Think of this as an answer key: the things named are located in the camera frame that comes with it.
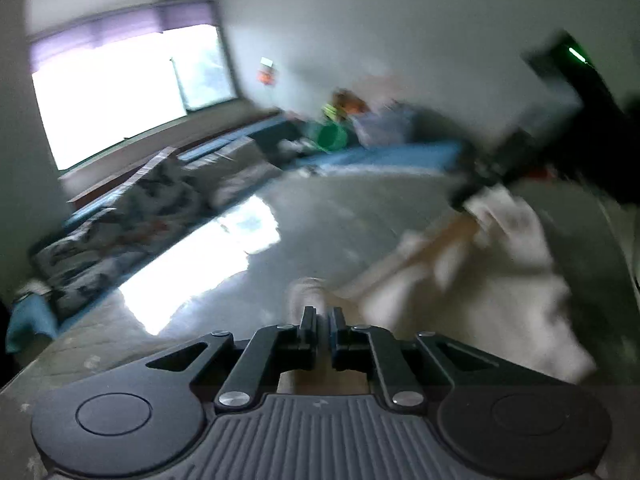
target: green bucket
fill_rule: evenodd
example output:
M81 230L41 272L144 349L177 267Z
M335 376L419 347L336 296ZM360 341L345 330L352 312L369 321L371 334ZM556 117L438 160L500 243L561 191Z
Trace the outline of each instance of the green bucket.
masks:
M312 139L318 148L324 152L337 152L347 145L348 133L338 123L327 123L319 130L316 130L315 138Z

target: silver screw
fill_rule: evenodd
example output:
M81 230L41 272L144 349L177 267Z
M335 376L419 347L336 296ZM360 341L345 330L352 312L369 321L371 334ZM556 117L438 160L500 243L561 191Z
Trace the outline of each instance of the silver screw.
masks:
M218 402L225 406L244 406L251 400L244 392L226 392L218 397Z
M398 406L404 406L406 408L410 408L412 406L417 406L421 404L424 400L424 395L419 394L418 392L398 392L394 395L394 398L391 399L394 404Z

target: beige cloth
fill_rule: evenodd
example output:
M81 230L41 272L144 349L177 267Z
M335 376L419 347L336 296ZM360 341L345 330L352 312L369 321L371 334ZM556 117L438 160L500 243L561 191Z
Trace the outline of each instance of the beige cloth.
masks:
M437 234L407 233L398 248L354 282L332 292L305 278L289 291L291 322L305 305L342 307L348 324L381 326L400 339L430 330L561 380L594 369L572 333L569 289L554 270L533 209L505 189L487 190L446 219ZM330 378L327 358L314 381ZM351 377L355 392L362 377Z

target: purple curtain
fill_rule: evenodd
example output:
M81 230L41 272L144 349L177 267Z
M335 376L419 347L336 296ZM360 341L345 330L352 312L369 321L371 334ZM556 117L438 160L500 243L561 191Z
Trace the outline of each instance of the purple curtain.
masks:
M213 0L178 0L110 12L31 43L31 71L81 49L192 25L218 25Z

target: green light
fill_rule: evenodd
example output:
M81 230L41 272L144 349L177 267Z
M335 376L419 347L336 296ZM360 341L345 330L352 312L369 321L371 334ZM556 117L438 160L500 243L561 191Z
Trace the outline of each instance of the green light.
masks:
M587 62L587 58L585 58L584 56L581 56L580 54L578 54L578 52L569 47L569 52L571 52L575 57L577 57L581 62L586 63Z

